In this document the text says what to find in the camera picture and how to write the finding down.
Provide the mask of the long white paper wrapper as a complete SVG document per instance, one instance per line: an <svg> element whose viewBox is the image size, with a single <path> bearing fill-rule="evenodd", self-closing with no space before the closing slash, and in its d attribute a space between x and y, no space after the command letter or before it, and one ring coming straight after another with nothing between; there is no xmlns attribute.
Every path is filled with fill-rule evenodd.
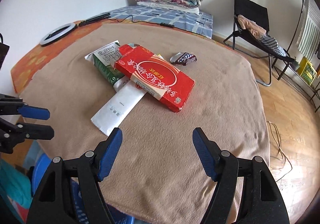
<svg viewBox="0 0 320 224"><path fill-rule="evenodd" d="M91 118L91 122L103 134L109 136L145 94L144 89L129 81Z"/></svg>

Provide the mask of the red medicine box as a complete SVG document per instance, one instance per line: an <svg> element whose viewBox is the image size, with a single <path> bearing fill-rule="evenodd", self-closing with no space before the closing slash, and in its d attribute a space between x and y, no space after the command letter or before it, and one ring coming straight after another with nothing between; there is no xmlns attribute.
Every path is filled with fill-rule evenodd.
<svg viewBox="0 0 320 224"><path fill-rule="evenodd" d="M180 112L195 86L195 81L148 49L127 44L118 48L120 58L114 68L137 86L167 106Z"/></svg>

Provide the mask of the green white milk carton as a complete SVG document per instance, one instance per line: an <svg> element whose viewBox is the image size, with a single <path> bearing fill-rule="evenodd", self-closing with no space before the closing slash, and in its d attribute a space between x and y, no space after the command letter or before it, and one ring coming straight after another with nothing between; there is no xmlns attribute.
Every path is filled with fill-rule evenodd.
<svg viewBox="0 0 320 224"><path fill-rule="evenodd" d="M123 73L113 67L115 61L122 56L119 48L119 41L116 40L85 56L85 60L90 61L99 70L116 92L129 81Z"/></svg>

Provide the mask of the purple snack wrapper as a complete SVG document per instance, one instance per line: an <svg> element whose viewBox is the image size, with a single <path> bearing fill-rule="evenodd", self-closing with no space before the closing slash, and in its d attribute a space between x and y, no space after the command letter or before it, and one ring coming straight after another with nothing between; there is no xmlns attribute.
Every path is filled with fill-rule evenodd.
<svg viewBox="0 0 320 224"><path fill-rule="evenodd" d="M171 64L181 65L181 66L186 66L195 61L197 61L196 56L188 52L179 52L170 58Z"/></svg>

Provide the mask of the orange floral bedsheet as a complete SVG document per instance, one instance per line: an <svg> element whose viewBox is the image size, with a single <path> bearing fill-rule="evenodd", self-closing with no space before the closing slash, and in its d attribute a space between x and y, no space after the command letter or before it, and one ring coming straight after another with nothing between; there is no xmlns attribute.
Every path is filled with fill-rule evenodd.
<svg viewBox="0 0 320 224"><path fill-rule="evenodd" d="M67 36L59 39L53 44L45 47L39 44L24 55L11 69L11 78L14 91L20 94L31 81L33 75L42 69L53 58L56 58L62 51L72 45L78 39L85 37L91 32L97 30L103 24L110 24L110 19L104 19L100 22L85 25L73 30Z"/></svg>

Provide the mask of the teal cloth on floor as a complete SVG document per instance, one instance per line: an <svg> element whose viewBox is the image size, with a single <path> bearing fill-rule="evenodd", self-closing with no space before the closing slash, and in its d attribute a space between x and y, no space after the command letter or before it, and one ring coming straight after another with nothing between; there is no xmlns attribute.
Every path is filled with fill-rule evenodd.
<svg viewBox="0 0 320 224"><path fill-rule="evenodd" d="M29 178L1 159L1 189L3 194L29 209L32 202L31 183Z"/></svg>

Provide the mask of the black folding chair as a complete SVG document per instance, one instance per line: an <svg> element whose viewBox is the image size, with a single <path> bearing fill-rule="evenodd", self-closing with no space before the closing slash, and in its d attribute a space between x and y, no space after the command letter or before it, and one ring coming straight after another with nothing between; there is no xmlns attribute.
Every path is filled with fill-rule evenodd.
<svg viewBox="0 0 320 224"><path fill-rule="evenodd" d="M269 82L265 83L259 79L256 82L262 86L269 87L272 84L271 58L292 64L293 59L289 53L282 48L278 41L270 36L270 25L268 10L251 0L234 0L233 32L223 40L223 44L231 39L230 47L236 49L236 39L240 37L247 43L265 52L268 59Z"/></svg>

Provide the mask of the striped garment on chair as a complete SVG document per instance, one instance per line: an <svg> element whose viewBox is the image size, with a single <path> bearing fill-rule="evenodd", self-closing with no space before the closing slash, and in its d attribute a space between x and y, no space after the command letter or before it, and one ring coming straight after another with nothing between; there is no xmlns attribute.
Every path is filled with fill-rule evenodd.
<svg viewBox="0 0 320 224"><path fill-rule="evenodd" d="M287 56L287 53L285 52L285 50L278 44L277 40L274 37L270 37L268 35L262 35L259 42L264 47L273 51L275 54L283 57Z"/></svg>

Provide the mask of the yellow plastic crate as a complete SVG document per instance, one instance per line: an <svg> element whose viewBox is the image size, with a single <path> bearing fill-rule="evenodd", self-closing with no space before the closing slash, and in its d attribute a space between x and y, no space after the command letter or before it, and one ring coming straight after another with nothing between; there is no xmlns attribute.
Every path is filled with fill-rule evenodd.
<svg viewBox="0 0 320 224"><path fill-rule="evenodd" d="M311 86L313 81L317 78L316 69L306 57L303 57L300 61L297 73L308 86Z"/></svg>

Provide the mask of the blue plaid bedsheet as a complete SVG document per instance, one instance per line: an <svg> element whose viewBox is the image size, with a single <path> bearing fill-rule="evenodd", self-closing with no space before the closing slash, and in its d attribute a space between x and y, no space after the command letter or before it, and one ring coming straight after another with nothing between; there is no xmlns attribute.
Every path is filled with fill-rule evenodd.
<svg viewBox="0 0 320 224"><path fill-rule="evenodd" d="M213 17L202 11L197 15L179 10L134 5L118 8L109 13L112 19L171 24L178 29L206 38L212 38L213 34Z"/></svg>

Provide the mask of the peach cloth on chair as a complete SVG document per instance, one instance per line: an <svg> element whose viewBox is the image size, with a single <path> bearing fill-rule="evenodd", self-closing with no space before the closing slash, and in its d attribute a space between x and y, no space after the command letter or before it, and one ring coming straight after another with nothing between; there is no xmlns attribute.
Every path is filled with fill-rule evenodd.
<svg viewBox="0 0 320 224"><path fill-rule="evenodd" d="M267 33L267 31L264 28L257 25L256 22L247 19L243 15L238 15L237 21L240 25L240 28L242 28L243 30L248 30L251 33L251 35L257 40L259 40L262 35L266 35Z"/></svg>

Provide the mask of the green striped towel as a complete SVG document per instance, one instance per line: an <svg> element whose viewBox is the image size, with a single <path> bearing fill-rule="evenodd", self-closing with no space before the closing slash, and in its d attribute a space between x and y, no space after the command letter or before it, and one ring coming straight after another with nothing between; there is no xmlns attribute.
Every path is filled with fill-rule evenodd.
<svg viewBox="0 0 320 224"><path fill-rule="evenodd" d="M304 1L305 16L297 41L298 51L309 61L319 47L319 7L315 0Z"/></svg>

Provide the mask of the black clothes rack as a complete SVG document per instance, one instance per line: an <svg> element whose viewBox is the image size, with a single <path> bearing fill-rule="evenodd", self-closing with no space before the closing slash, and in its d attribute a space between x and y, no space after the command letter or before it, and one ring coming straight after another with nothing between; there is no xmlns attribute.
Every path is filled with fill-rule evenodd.
<svg viewBox="0 0 320 224"><path fill-rule="evenodd" d="M302 0L302 6L300 9L298 23L297 23L295 32L293 34L293 37L291 39L291 42L287 48L287 51L289 51L291 46L293 45L293 42L296 39L297 31L301 26L304 2L305 0ZM279 69L277 69L276 67L276 62L278 59L277 58L274 59L274 62L272 63L272 68L274 68L276 70L276 73L278 74L277 80L284 80L285 82L287 82L291 87L295 89L295 91L297 91L304 98L306 98L315 107L315 112L317 112L319 110L319 106L316 106L313 99L317 98L319 100L318 90L315 89L312 85L309 85L308 82L306 82L304 78L302 78L297 72L297 70L300 68L299 63L302 60L302 56L301 55L298 55L298 57L295 56L294 59L295 61L292 63L284 62L285 67L282 69L281 72L279 72ZM299 83L303 83L312 92L312 95L310 96L308 92L302 86L299 85Z"/></svg>

